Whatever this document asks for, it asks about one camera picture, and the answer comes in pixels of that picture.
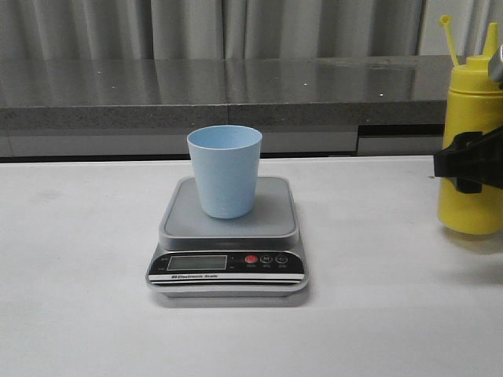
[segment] kitchen scale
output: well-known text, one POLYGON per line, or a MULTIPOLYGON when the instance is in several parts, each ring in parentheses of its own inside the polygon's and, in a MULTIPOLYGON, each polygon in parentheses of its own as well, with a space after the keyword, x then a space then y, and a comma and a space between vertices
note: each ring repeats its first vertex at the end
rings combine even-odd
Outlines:
POLYGON ((195 179, 184 178, 159 234, 146 280, 170 297, 287 296, 309 279, 284 178, 259 177, 253 209, 234 219, 205 214, 195 179))

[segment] plastic cup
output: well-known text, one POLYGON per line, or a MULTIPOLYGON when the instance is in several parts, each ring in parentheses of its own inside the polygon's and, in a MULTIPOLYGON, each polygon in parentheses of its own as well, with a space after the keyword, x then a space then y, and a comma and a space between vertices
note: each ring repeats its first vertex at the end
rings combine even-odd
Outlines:
POLYGON ((262 134, 245 126, 210 126, 187 137, 203 211, 239 218, 253 208, 262 134))

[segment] black control panel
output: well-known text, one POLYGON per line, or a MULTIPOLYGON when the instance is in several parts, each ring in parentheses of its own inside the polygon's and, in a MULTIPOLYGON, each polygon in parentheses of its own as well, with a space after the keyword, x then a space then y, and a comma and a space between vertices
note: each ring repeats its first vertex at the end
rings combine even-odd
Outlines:
POLYGON ((149 281, 180 284, 297 284, 302 260, 288 251, 170 251, 153 261, 149 281))

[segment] cup rim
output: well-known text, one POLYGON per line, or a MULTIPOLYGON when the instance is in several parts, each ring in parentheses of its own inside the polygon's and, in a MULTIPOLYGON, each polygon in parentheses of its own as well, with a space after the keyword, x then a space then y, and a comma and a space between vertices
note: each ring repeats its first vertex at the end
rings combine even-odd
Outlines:
POLYGON ((220 125, 216 125, 216 126, 208 126, 208 127, 202 127, 202 128, 199 128, 197 130, 194 130, 192 131, 190 134, 187 135, 187 143, 189 145, 192 145, 194 146, 195 148, 200 148, 200 149, 207 149, 207 150, 212 150, 212 151, 231 151, 231 150, 235 150, 235 149, 242 149, 242 148, 248 148, 248 147, 251 147, 253 145, 256 145, 258 144, 260 141, 262 141, 262 133, 258 130, 256 130, 255 128, 252 128, 252 127, 248 127, 248 126, 240 126, 240 125, 234 125, 234 124, 220 124, 220 125), (239 129, 247 129, 247 130, 251 130, 253 131, 254 133, 256 133, 258 137, 258 139, 252 143, 248 143, 246 145, 241 145, 239 147, 234 147, 234 148, 215 148, 215 147, 205 147, 203 145, 198 145, 198 144, 194 144, 191 142, 190 138, 191 136, 193 136, 194 134, 200 132, 200 131, 203 131, 203 130, 208 130, 208 129, 211 129, 211 128, 239 128, 239 129))

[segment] gray countertop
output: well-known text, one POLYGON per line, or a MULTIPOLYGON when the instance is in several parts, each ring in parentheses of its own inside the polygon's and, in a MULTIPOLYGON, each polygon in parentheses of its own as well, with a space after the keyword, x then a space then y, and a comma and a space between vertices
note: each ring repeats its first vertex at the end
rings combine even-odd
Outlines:
POLYGON ((0 62, 0 156, 72 154, 43 142, 33 149, 33 137, 183 136, 212 124, 265 133, 441 124, 450 69, 444 56, 8 60, 0 62))

